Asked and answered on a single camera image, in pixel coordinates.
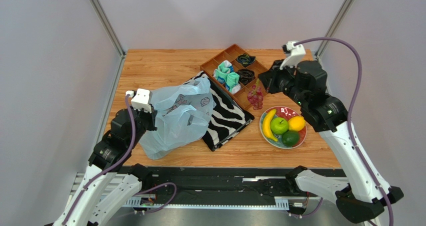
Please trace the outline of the purple grapes bunch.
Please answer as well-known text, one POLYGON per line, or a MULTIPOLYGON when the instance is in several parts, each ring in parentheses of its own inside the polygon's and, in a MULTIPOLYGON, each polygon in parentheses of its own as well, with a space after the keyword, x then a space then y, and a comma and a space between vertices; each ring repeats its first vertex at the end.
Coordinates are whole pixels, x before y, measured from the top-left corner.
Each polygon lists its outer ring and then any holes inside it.
POLYGON ((254 84, 249 87, 247 99, 254 110, 260 110, 263 108, 263 85, 259 79, 257 79, 254 84))

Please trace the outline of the light blue plastic bag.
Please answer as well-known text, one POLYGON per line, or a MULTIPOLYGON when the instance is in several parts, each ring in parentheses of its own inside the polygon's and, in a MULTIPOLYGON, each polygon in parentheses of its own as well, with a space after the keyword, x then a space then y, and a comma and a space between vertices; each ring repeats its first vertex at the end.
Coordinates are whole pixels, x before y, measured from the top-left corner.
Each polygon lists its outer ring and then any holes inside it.
POLYGON ((147 131, 139 143, 149 159, 158 160, 173 150, 200 140, 207 132, 216 103, 208 78, 153 91, 156 131, 147 131))

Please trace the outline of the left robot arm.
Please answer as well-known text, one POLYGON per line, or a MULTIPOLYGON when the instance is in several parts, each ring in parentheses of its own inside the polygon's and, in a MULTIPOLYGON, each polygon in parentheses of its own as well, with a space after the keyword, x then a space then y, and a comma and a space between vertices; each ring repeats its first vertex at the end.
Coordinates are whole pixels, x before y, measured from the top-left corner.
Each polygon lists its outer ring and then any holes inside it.
POLYGON ((152 181, 152 173, 136 164, 108 196, 101 198, 144 133, 156 130, 156 114, 155 109, 134 108, 116 113, 110 130, 94 147, 77 191, 53 225, 104 225, 126 200, 152 181))

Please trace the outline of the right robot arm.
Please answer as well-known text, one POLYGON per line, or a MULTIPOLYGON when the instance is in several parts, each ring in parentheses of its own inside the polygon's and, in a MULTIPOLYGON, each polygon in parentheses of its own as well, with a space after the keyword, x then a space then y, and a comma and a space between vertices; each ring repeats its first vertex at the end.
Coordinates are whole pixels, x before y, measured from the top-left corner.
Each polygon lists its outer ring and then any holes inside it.
POLYGON ((302 117, 328 144, 348 182, 338 182, 298 166, 285 177, 291 192, 313 193, 333 202, 352 223, 370 221, 388 211, 394 223, 392 205, 403 198, 399 187, 381 177, 354 131, 343 102, 327 92, 327 73, 316 61, 303 61, 295 67, 274 64, 259 74, 271 93, 283 93, 300 106, 302 117))

